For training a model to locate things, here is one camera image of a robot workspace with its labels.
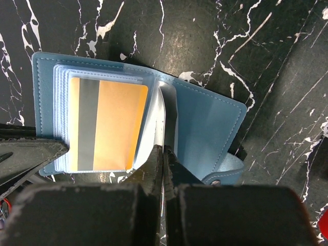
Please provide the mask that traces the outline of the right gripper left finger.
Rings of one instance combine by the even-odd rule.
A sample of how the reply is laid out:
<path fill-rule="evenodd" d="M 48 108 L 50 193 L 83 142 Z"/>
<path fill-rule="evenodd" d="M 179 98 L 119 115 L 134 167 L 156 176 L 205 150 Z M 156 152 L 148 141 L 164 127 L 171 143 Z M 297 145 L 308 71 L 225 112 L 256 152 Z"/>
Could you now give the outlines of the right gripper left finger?
<path fill-rule="evenodd" d="M 5 245 L 159 245 L 161 146 L 125 181 L 25 188 L 5 224 Z"/>

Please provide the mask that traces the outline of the blue card holder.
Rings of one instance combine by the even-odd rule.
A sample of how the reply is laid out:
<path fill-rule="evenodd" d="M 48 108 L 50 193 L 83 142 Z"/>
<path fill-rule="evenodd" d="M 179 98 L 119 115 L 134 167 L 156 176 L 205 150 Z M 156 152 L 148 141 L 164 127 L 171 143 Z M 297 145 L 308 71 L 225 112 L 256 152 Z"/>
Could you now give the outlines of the blue card holder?
<path fill-rule="evenodd" d="M 228 150 L 247 113 L 245 104 L 157 70 L 72 55 L 32 55 L 36 135 L 69 145 L 68 95 L 74 77 L 148 87 L 132 168 L 139 169 L 154 145 L 170 146 L 180 163 L 204 183 L 235 183 L 243 163 Z M 68 153 L 41 168 L 50 176 L 67 173 Z M 77 172 L 108 173 L 116 172 Z"/>

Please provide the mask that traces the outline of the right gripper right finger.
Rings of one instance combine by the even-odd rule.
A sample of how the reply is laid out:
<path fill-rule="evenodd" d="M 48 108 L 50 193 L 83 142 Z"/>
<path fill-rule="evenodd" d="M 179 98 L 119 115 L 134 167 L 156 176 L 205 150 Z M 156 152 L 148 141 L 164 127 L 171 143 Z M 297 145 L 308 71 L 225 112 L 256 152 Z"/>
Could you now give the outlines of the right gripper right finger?
<path fill-rule="evenodd" d="M 287 187 L 205 185 L 163 151 L 168 245 L 317 245 L 309 215 Z"/>

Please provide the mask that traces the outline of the red plastic bin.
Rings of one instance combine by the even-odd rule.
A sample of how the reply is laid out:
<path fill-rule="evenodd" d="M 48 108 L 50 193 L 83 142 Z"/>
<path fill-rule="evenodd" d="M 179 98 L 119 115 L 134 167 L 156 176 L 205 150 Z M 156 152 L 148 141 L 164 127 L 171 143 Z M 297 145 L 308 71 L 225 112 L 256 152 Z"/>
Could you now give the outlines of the red plastic bin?
<path fill-rule="evenodd" d="M 327 210 L 325 210 L 325 212 L 322 214 L 321 218 L 319 219 L 318 228 L 319 228 L 322 236 L 325 239 L 327 239 L 327 236 L 328 236 L 328 211 Z"/>

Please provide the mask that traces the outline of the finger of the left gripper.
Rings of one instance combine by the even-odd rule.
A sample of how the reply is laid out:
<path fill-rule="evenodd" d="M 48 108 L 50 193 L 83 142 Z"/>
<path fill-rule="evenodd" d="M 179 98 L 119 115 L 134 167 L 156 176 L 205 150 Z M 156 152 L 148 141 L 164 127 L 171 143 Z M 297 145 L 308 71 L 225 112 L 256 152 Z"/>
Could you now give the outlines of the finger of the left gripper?
<path fill-rule="evenodd" d="M 36 137 L 33 127 L 1 124 L 1 200 L 68 150 L 60 140 Z"/>

